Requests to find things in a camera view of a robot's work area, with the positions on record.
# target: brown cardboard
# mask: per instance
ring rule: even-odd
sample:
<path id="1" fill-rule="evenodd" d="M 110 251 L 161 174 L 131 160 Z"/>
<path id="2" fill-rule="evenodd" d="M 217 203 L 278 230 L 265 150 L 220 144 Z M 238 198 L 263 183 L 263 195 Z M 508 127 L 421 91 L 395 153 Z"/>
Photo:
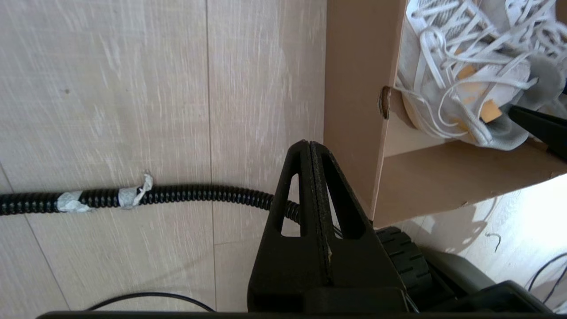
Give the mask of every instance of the brown cardboard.
<path id="1" fill-rule="evenodd" d="M 557 5 L 559 17 L 567 13 L 563 4 Z M 404 11 L 404 1 L 328 1 L 324 143 L 375 226 L 474 204 L 567 173 L 567 163 L 537 142 L 503 152 L 418 140 L 399 93 L 379 105 L 382 88 L 394 84 Z M 392 113 L 395 121 L 388 120 Z M 385 145 L 397 146 L 392 143 L 399 147 L 388 147 L 384 158 Z"/>

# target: shoe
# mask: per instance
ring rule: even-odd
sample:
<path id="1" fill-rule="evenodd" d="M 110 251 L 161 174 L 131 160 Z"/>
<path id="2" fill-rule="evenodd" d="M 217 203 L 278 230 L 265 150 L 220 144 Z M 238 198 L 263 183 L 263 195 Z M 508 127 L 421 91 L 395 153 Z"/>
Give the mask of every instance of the shoe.
<path id="1" fill-rule="evenodd" d="M 532 62 L 538 84 L 513 103 L 567 118 L 567 98 L 562 94 L 567 78 L 567 27 L 556 19 L 555 0 L 483 0 L 479 8 L 510 49 L 541 54 Z"/>
<path id="2" fill-rule="evenodd" d="M 497 52 L 503 41 L 469 0 L 410 0 L 396 86 L 413 124 L 438 138 L 514 149 L 528 133 L 500 107 L 537 82 L 529 53 Z"/>

